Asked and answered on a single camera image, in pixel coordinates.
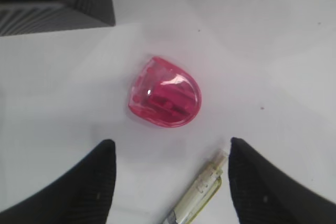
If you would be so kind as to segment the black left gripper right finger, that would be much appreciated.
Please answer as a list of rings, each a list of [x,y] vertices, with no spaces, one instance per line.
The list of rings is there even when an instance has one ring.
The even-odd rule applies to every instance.
[[[228,180],[239,223],[335,223],[335,203],[289,177],[245,140],[230,142]]]

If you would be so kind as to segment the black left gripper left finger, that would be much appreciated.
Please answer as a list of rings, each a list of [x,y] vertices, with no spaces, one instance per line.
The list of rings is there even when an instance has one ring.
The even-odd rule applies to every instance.
[[[1,212],[1,223],[106,223],[116,183],[113,140],[31,197]]]

